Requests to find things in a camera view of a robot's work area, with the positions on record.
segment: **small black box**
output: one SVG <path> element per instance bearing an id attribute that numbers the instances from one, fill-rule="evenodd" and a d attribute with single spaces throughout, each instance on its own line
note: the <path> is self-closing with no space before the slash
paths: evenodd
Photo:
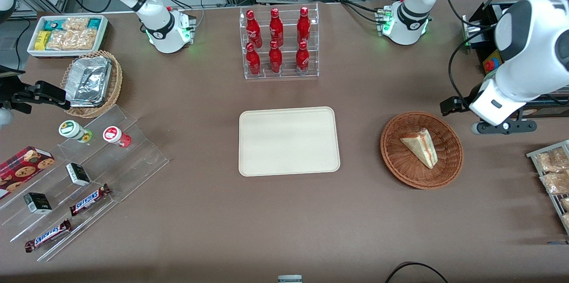
<path id="1" fill-rule="evenodd" d="M 30 192 L 24 195 L 24 201 L 30 212 L 35 214 L 48 214 L 52 210 L 45 194 Z"/>
<path id="2" fill-rule="evenodd" d="M 80 186 L 88 186 L 89 182 L 91 182 L 83 166 L 77 163 L 69 163 L 65 167 L 67 168 L 67 174 L 69 174 L 71 182 Z"/>

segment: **coca-cola bottle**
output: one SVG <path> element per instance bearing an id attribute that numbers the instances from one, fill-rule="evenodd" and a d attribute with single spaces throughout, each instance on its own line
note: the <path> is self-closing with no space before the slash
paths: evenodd
<path id="1" fill-rule="evenodd" d="M 301 8 L 301 17 L 298 19 L 297 23 L 297 40 L 300 44 L 302 40 L 306 42 L 310 38 L 310 19 L 309 19 L 309 8 L 303 6 Z"/>
<path id="2" fill-rule="evenodd" d="M 283 22 L 279 17 L 279 9 L 271 9 L 271 23 L 268 25 L 271 32 L 271 40 L 276 40 L 278 46 L 283 46 L 285 43 L 285 32 L 283 30 Z"/>
<path id="3" fill-rule="evenodd" d="M 247 13 L 247 36 L 249 41 L 255 45 L 255 48 L 260 48 L 263 46 L 263 40 L 260 38 L 260 26 L 259 22 L 255 20 L 255 13 L 252 10 L 248 10 Z"/>
<path id="4" fill-rule="evenodd" d="M 271 41 L 271 50 L 268 52 L 268 58 L 271 60 L 271 71 L 274 74 L 279 74 L 283 68 L 283 54 L 276 40 Z"/>
<path id="5" fill-rule="evenodd" d="M 247 42 L 247 66 L 252 76 L 260 76 L 260 58 L 259 54 L 255 51 L 255 46 L 251 42 Z"/>
<path id="6" fill-rule="evenodd" d="M 301 41 L 298 44 L 298 51 L 297 51 L 297 74 L 298 75 L 305 75 L 309 71 L 309 57 L 310 54 L 306 50 L 306 41 Z"/>

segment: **snickers bar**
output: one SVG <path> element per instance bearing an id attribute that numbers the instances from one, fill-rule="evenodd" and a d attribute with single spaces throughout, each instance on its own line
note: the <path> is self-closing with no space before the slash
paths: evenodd
<path id="1" fill-rule="evenodd" d="M 100 200 L 103 196 L 107 195 L 108 193 L 110 193 L 110 188 L 108 188 L 107 184 L 105 183 L 103 186 L 98 188 L 97 191 L 93 192 L 90 196 L 87 196 L 87 198 L 84 198 L 79 203 L 75 204 L 74 206 L 71 206 L 69 208 L 69 210 L 71 210 L 71 216 L 76 216 L 77 214 L 79 214 L 79 212 L 85 210 L 86 208 L 88 208 L 89 206 Z"/>
<path id="2" fill-rule="evenodd" d="M 65 221 L 63 221 L 63 223 L 59 224 L 59 226 L 56 226 L 53 229 L 44 233 L 43 235 L 38 236 L 35 240 L 27 241 L 26 252 L 30 253 L 33 250 L 39 248 L 40 245 L 55 238 L 57 235 L 68 231 L 71 231 L 71 223 L 69 222 L 69 220 L 66 219 Z"/>

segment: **brown table surface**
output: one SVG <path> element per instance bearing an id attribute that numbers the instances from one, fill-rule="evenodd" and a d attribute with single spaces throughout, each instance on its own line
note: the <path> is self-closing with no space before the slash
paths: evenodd
<path id="1" fill-rule="evenodd" d="M 456 2 L 471 13 L 481 0 Z M 439 190 L 410 188 L 387 170 L 378 139 L 394 115 L 440 115 L 454 95 L 447 64 L 459 21 L 439 1 L 419 42 L 398 46 L 340 4 L 319 8 L 321 76 L 283 82 L 244 80 L 238 8 L 207 10 L 195 44 L 171 55 L 148 43 L 135 14 L 108 14 L 105 49 L 124 71 L 118 103 L 172 161 L 47 263 L 0 233 L 0 279 L 382 282 L 399 263 L 420 261 L 451 282 L 567 282 L 569 247 L 546 245 L 564 239 L 563 228 L 525 157 L 569 139 L 567 119 L 475 136 L 474 114 L 445 117 L 464 146 L 461 175 Z M 68 64 L 30 57 L 24 81 L 59 84 Z M 454 69 L 464 93 L 482 79 L 475 54 L 459 53 Z M 243 111 L 319 106 L 336 114 L 337 172 L 239 174 Z M 0 131 L 0 161 L 27 145 L 51 149 L 72 118 L 49 105 L 16 112 Z"/>

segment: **aluminum foil container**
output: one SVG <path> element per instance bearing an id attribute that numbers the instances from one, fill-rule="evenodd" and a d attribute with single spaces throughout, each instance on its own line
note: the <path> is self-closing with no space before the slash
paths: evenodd
<path id="1" fill-rule="evenodd" d="M 100 107 L 105 103 L 112 61 L 104 56 L 77 59 L 71 65 L 65 98 L 72 107 Z"/>

